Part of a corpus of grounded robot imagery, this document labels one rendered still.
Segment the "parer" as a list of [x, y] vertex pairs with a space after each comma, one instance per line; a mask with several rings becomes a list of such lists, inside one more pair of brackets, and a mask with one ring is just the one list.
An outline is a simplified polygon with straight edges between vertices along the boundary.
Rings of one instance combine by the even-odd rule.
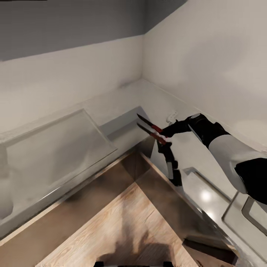
[[143, 118], [142, 116], [138, 115], [137, 116], [144, 121], [145, 123], [147, 123], [149, 126], [151, 126], [152, 129], [155, 129], [157, 132], [162, 132], [163, 130], [159, 127], [157, 127], [156, 125], [152, 124], [151, 122], [149, 122], [148, 120], [146, 120], [145, 118]]

